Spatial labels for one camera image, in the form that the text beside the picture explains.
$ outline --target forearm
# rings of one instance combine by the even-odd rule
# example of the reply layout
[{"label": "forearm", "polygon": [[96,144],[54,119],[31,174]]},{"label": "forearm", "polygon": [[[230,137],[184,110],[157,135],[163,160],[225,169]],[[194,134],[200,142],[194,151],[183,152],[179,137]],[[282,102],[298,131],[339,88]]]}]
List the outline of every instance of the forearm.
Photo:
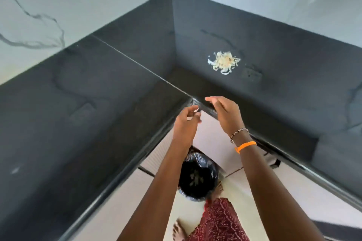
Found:
[{"label": "forearm", "polygon": [[[237,146],[251,141],[240,133],[234,139]],[[322,241],[323,236],[275,175],[257,146],[240,152],[260,218],[270,241]]]},{"label": "forearm", "polygon": [[163,240],[179,184],[185,150],[172,143],[142,201],[117,241]]}]

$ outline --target orange wristband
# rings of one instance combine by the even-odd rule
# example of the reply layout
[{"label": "orange wristband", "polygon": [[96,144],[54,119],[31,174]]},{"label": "orange wristband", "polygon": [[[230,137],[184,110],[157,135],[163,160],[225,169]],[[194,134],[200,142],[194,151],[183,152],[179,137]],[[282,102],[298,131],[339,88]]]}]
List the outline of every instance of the orange wristband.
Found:
[{"label": "orange wristband", "polygon": [[247,146],[251,146],[251,145],[256,145],[256,142],[255,141],[250,141],[250,142],[247,142],[247,143],[243,143],[241,144],[240,146],[238,146],[237,148],[235,148],[236,152],[237,153],[240,153],[240,151],[247,147]]}]

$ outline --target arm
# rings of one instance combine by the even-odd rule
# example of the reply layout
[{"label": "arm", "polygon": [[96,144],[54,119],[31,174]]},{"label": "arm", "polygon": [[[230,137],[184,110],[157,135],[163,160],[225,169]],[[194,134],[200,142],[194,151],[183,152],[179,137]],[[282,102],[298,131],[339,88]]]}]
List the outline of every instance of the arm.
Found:
[{"label": "arm", "polygon": [[[224,97],[206,97],[212,102],[223,130],[230,137],[244,128],[238,105]],[[252,141],[244,131],[233,138],[236,146]],[[283,186],[273,170],[258,151],[248,146],[240,156],[250,184],[256,207],[270,241],[324,241],[314,223]]]},{"label": "arm", "polygon": [[181,166],[192,145],[197,124],[201,122],[201,114],[194,112],[196,109],[198,106],[184,108],[176,118],[170,148],[151,186],[117,241],[163,240],[179,185]]}]

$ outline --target black countertop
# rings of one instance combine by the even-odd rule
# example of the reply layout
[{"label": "black countertop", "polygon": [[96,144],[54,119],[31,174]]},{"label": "black countertop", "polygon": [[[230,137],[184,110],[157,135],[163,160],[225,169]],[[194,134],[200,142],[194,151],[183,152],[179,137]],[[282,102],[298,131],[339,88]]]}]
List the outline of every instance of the black countertop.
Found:
[{"label": "black countertop", "polygon": [[[242,61],[221,75],[216,51]],[[68,238],[208,95],[236,101],[258,141],[362,210],[361,56],[212,1],[146,2],[0,86],[0,239]]]}]

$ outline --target trash bin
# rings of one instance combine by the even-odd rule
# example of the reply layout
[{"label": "trash bin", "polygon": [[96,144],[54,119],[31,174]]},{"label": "trash bin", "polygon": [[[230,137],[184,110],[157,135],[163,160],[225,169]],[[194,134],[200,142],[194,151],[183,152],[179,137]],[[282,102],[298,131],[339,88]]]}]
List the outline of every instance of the trash bin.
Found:
[{"label": "trash bin", "polygon": [[179,179],[179,192],[191,201],[205,201],[215,190],[219,169],[214,161],[200,152],[185,158]]}]

